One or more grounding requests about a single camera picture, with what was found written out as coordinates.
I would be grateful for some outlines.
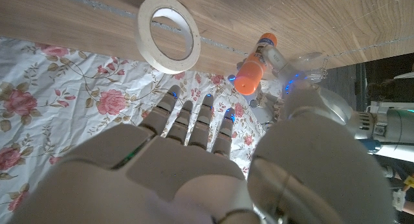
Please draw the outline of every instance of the robotic arm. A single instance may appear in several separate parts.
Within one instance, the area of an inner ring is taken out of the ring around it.
[[[259,142],[247,181],[230,161],[234,111],[212,152],[207,95],[187,146],[192,104],[160,137],[179,95],[173,86],[136,127],[119,125],[70,151],[11,223],[391,223],[393,208],[376,161],[327,118],[318,92],[293,90],[286,120]],[[253,204],[265,215],[261,219]]]

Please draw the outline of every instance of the tape roll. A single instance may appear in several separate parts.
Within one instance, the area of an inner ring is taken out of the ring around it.
[[[186,41],[183,59],[171,59],[157,47],[151,35],[154,17],[167,17],[180,27]],[[163,73],[177,74],[191,69],[200,56],[199,29],[187,9],[176,0],[145,0],[136,18],[135,41],[144,59]]]

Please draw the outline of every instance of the white fabric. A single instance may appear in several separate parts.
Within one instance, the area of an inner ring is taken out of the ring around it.
[[[214,74],[162,74],[146,62],[0,38],[0,84],[0,223],[68,150],[103,129],[139,124],[172,85],[182,92],[165,130],[185,100],[195,104],[192,128],[202,98],[211,93],[215,101],[209,141],[224,111],[233,107],[231,160],[245,174],[264,134],[245,99]],[[273,87],[280,95],[281,86]]]

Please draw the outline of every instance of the plastic bottle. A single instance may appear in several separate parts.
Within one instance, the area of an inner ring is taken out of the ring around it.
[[[257,89],[260,79],[266,70],[266,62],[262,50],[267,45],[276,46],[277,39],[272,33],[264,33],[254,50],[248,55],[234,80],[235,89],[242,95],[251,95]]]

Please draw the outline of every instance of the wooden table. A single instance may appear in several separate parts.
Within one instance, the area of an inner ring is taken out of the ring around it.
[[[134,17],[144,0],[0,0],[0,35],[143,60]],[[194,70],[228,75],[264,32],[303,69],[414,52],[414,0],[178,0],[203,37]],[[182,54],[177,33],[154,27],[159,47]],[[272,78],[267,73],[265,78]]]

